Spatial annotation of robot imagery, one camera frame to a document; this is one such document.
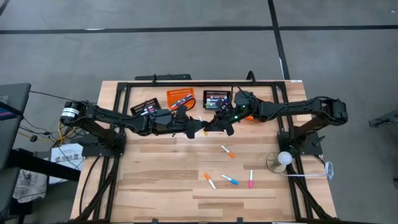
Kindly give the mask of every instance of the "wooden tabletop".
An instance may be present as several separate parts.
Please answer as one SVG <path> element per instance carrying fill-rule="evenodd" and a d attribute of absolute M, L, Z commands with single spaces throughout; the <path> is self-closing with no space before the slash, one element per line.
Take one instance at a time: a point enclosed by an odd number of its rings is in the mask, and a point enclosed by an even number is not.
<path fill-rule="evenodd" d="M 117 83 L 103 82 L 98 100 L 100 107 L 113 108 Z M 302 82 L 285 83 L 290 102 L 306 99 Z M 162 108 L 167 108 L 166 91 L 179 88 L 184 87 L 133 87 L 129 108 L 155 97 Z M 212 119 L 214 112 L 203 109 L 203 90 L 231 89 L 230 86 L 192 88 L 195 90 L 197 104 L 187 114 L 195 119 L 201 116 L 207 121 Z M 273 101 L 270 87 L 244 86 L 243 89 L 252 91 L 264 101 Z M 310 119 L 310 115 L 293 116 L 296 126 Z M 203 131 L 199 131 L 195 139 L 188 139 L 184 134 L 176 134 L 174 137 L 169 134 L 141 137 L 126 130 L 127 146 L 120 160 L 111 221 L 149 222 L 152 218 L 157 218 L 160 222 L 235 222 L 236 217 L 243 217 L 247 222 L 294 221 L 287 178 L 272 173 L 266 167 L 267 156 L 279 151 L 276 119 L 266 123 L 244 120 L 233 126 L 235 133 L 230 137 L 216 132 L 205 136 Z M 221 145 L 227 146 L 236 157 L 229 157 Z M 322 164 L 313 156 L 302 156 L 302 160 L 306 174 L 324 174 Z M 78 216 L 81 190 L 93 161 L 94 158 L 89 158 L 83 163 L 71 218 Z M 102 158 L 90 175 L 83 207 L 88 205 L 97 191 L 101 166 Z M 251 169 L 254 176 L 253 189 L 249 189 L 248 184 Z M 205 172 L 213 179 L 216 190 L 205 179 Z M 239 185 L 231 184 L 221 174 L 238 180 Z M 307 186 L 323 209 L 335 217 L 326 177 L 308 177 Z M 104 217 L 107 196 L 106 192 L 100 218 Z M 299 190 L 298 198 L 302 216 L 305 217 Z"/>

